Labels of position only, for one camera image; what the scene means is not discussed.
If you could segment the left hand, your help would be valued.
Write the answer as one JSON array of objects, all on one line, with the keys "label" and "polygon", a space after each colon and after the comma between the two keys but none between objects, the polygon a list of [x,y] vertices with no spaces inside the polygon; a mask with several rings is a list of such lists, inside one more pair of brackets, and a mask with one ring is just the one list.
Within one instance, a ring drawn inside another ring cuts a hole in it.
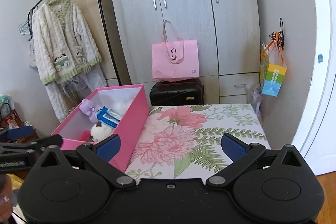
[{"label": "left hand", "polygon": [[13,206],[12,206],[12,199],[13,199],[13,190],[12,190],[12,183],[11,178],[7,174],[1,174],[1,207],[0,207],[0,217],[1,223],[7,221],[12,214]]}]

